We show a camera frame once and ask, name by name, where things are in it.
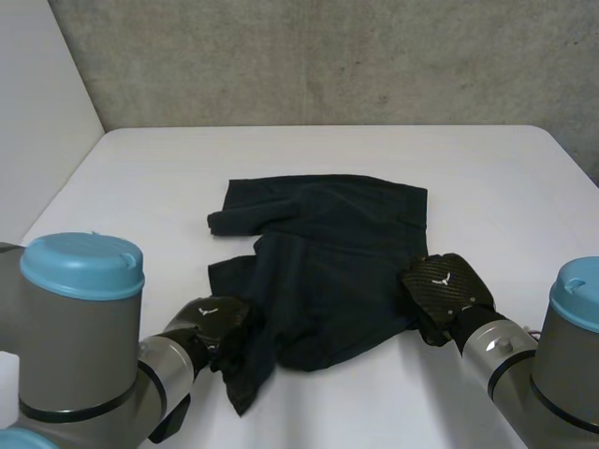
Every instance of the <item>white wall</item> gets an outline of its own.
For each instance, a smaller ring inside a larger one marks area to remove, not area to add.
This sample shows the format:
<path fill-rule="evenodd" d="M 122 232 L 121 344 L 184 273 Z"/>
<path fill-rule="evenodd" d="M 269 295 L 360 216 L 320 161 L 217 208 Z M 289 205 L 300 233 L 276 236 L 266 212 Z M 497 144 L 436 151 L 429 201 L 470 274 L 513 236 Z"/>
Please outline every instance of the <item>white wall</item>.
<path fill-rule="evenodd" d="M 0 241 L 21 241 L 103 134 L 47 1 L 0 0 Z"/>

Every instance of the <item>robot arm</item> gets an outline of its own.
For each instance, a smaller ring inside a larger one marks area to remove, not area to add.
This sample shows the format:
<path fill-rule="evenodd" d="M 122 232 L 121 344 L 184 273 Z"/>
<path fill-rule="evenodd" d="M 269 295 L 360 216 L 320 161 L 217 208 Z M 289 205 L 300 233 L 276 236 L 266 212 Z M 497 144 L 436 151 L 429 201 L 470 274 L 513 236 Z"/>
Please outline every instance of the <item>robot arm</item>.
<path fill-rule="evenodd" d="M 250 308 L 197 299 L 139 343 L 142 285 L 141 251 L 125 240 L 0 245 L 0 350 L 21 360 L 19 419 L 0 448 L 129 449 L 179 431 L 198 373 L 241 348 Z"/>
<path fill-rule="evenodd" d="M 453 274 L 453 285 L 451 279 L 433 282 L 439 270 Z M 594 287 L 586 292 L 572 287 L 594 284 L 598 273 L 599 258 L 578 259 L 562 269 L 540 341 L 494 310 L 486 287 L 455 254 L 419 262 L 403 281 L 428 320 L 421 328 L 425 340 L 434 329 L 433 334 L 456 342 L 464 363 L 530 449 L 591 449 L 599 447 L 594 386 L 599 327 L 589 318 L 599 318 L 593 309 L 599 296 Z M 484 304 L 476 304 L 479 298 Z M 465 301 L 471 305 L 464 306 Z M 586 307 L 573 309 L 580 302 Z M 449 310 L 458 312 L 446 319 L 453 314 Z M 579 319 L 582 312 L 584 320 Z"/>

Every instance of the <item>blue cap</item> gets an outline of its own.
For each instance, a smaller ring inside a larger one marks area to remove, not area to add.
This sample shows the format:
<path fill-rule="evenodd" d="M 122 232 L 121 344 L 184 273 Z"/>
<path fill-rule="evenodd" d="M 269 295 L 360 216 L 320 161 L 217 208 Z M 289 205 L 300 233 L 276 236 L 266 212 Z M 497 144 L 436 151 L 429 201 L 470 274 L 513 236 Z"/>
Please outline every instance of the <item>blue cap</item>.
<path fill-rule="evenodd" d="M 24 428 L 0 430 L 0 449 L 59 449 L 59 447 Z"/>
<path fill-rule="evenodd" d="M 112 301 L 144 284 L 143 255 L 133 243 L 99 234 L 53 234 L 34 240 L 21 257 L 31 283 L 63 297 Z"/>
<path fill-rule="evenodd" d="M 599 257 L 565 264 L 551 287 L 553 309 L 573 325 L 599 333 Z"/>

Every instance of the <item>white table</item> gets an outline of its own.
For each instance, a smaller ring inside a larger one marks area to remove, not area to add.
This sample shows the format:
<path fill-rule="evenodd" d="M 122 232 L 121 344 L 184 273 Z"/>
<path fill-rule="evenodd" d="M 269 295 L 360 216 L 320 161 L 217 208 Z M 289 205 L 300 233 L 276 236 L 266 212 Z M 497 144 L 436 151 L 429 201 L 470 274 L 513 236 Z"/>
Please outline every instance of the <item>white table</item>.
<path fill-rule="evenodd" d="M 97 231 L 145 253 L 141 337 L 210 293 L 206 266 L 252 253 L 215 239 L 227 180 L 356 173 L 429 189 L 431 253 L 462 254 L 498 310 L 540 327 L 560 266 L 599 254 L 599 191 L 530 126 L 126 129 L 105 135 L 26 235 Z M 145 443 L 142 447 L 153 447 Z M 165 449 L 520 449 L 453 344 L 404 333 L 341 366 L 278 370 L 240 419 L 220 374 L 203 372 Z"/>

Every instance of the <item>concrete wall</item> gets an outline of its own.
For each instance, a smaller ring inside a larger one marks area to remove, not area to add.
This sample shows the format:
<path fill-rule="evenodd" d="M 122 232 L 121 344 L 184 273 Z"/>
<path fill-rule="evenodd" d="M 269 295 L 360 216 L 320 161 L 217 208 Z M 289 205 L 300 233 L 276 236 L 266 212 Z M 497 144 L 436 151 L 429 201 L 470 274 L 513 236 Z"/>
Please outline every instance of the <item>concrete wall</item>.
<path fill-rule="evenodd" d="M 599 181 L 597 0 L 50 3 L 107 130 L 529 123 Z"/>

